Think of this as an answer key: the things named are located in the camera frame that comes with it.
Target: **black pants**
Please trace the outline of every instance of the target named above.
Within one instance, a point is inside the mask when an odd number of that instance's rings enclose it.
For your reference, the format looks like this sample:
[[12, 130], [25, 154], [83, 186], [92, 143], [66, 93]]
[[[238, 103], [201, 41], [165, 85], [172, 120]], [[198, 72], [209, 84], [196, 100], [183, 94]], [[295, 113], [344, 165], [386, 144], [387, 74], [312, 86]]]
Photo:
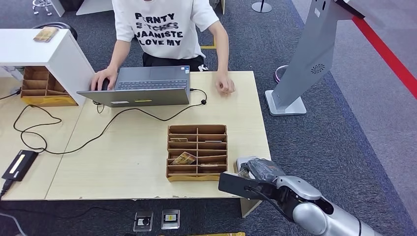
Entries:
[[190, 71], [208, 70], [207, 67], [204, 65], [204, 58], [202, 56], [198, 56], [192, 59], [167, 59], [167, 58], [157, 58], [147, 53], [143, 53], [142, 60], [143, 60], [143, 65], [145, 67], [189, 65]]

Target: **cardboard organizer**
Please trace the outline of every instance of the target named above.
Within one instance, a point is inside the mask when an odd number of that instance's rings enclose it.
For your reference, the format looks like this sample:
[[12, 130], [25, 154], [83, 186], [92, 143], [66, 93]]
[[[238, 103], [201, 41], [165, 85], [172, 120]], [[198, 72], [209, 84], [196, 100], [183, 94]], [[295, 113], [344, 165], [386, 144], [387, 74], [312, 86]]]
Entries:
[[21, 99], [42, 107], [77, 106], [62, 85], [45, 66], [26, 66]]
[[[172, 142], [170, 138], [187, 138], [188, 142]], [[171, 125], [167, 149], [169, 181], [218, 181], [220, 173], [227, 171], [225, 125]], [[171, 165], [183, 152], [196, 156], [197, 161], [191, 165]]]

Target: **person's right hand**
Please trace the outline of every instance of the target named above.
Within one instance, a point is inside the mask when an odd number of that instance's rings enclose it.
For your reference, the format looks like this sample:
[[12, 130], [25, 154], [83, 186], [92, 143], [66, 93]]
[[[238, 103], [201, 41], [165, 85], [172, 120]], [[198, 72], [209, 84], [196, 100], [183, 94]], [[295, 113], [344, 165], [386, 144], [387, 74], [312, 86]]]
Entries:
[[109, 86], [107, 87], [107, 90], [112, 90], [115, 86], [116, 79], [117, 79], [117, 68], [114, 67], [107, 67], [104, 70], [101, 70], [94, 74], [94, 77], [91, 81], [91, 90], [95, 90], [95, 86], [97, 85], [97, 90], [101, 91], [103, 86], [103, 80], [109, 79]]

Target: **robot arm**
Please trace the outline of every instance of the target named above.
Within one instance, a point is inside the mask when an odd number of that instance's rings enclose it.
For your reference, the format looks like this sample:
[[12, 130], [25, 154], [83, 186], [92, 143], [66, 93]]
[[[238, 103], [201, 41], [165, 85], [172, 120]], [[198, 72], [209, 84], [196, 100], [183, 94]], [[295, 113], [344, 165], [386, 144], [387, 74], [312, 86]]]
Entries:
[[287, 176], [272, 161], [251, 159], [238, 175], [222, 173], [219, 190], [244, 198], [266, 200], [289, 221], [319, 236], [381, 236], [336, 206], [305, 180]]

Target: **red tape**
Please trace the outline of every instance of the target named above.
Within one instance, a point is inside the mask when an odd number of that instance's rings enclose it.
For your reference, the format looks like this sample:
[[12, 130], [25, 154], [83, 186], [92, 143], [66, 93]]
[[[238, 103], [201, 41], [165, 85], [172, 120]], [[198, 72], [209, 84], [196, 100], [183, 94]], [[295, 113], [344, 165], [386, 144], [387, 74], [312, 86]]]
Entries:
[[379, 38], [379, 36], [364, 19], [354, 16], [352, 20], [372, 46], [377, 50], [379, 55], [381, 55], [382, 59], [384, 59], [391, 70], [411, 92], [414, 98], [417, 99], [417, 80], [412, 73], [404, 66], [400, 59], [398, 59], [398, 57], [391, 51], [391, 49], [389, 49], [382, 39]]

